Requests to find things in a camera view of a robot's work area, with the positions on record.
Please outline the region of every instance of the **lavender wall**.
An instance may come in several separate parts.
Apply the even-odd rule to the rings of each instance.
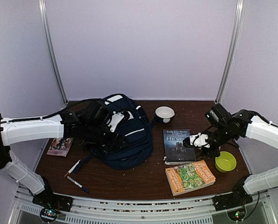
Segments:
[[[0,113],[26,117],[55,112],[62,107],[37,0],[0,1]],[[30,168],[43,140],[14,144],[13,151]],[[0,224],[7,214],[17,184],[0,171]]]
[[[68,99],[215,99],[235,8],[235,0],[47,1]]]
[[[278,1],[246,1],[239,46],[223,105],[258,111],[278,124]],[[240,139],[253,173],[278,166],[278,150]],[[278,189],[270,191],[278,215]]]

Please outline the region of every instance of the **pen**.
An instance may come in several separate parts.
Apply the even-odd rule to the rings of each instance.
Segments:
[[[85,187],[83,187],[81,184],[79,184],[77,181],[74,181],[72,178],[70,178],[69,176],[67,176],[66,178],[68,178],[70,181],[72,181],[75,185],[77,185],[78,187],[80,187],[83,191],[85,191],[86,193],[89,193],[89,190]]]
[[[64,177],[67,177],[68,175],[70,175],[70,173],[73,172],[73,170],[79,164],[79,162],[80,162],[80,160],[78,160],[78,162],[76,162],[76,164],[66,173],[66,175],[64,175]]]

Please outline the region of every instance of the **small book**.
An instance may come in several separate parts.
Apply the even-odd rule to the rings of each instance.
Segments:
[[[186,164],[196,161],[194,148],[185,148],[182,141],[190,137],[188,129],[163,130],[166,165]]]
[[[51,145],[48,149],[47,155],[58,155],[58,156],[64,156],[69,152],[69,149],[73,143],[74,138],[67,138],[67,139],[53,139],[51,142]]]
[[[173,196],[198,190],[215,183],[215,176],[204,160],[166,168],[165,172]]]

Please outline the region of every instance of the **orange book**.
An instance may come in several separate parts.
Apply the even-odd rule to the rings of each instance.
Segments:
[[[204,160],[166,168],[167,179],[173,196],[207,187],[215,183]]]

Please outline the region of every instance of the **brown tabletop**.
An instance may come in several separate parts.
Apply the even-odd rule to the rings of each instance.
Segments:
[[[155,109],[162,105],[172,107],[176,114],[171,123],[157,124],[153,128],[154,150],[145,162],[129,170],[116,171],[97,158],[91,160],[80,169],[77,175],[70,175],[90,190],[90,193],[87,194],[64,178],[64,175],[79,159],[84,159],[89,155],[89,150],[83,149],[83,145],[79,145],[80,141],[75,139],[67,157],[46,155],[47,147],[36,172],[48,178],[56,193],[102,199],[172,199],[173,195],[165,174],[165,168],[172,166],[164,165],[163,162],[163,129],[190,129],[191,134],[203,131],[209,126],[204,113],[214,103],[212,101],[137,101],[137,103],[144,108],[150,120],[154,116]],[[84,106],[86,103],[74,107],[74,110],[79,110]],[[237,161],[235,170],[225,174],[220,173],[215,168],[215,160],[208,159],[206,163],[216,177],[214,185],[175,198],[230,192],[240,177],[249,174],[244,159],[237,148],[223,145],[221,151],[228,151],[235,156]]]

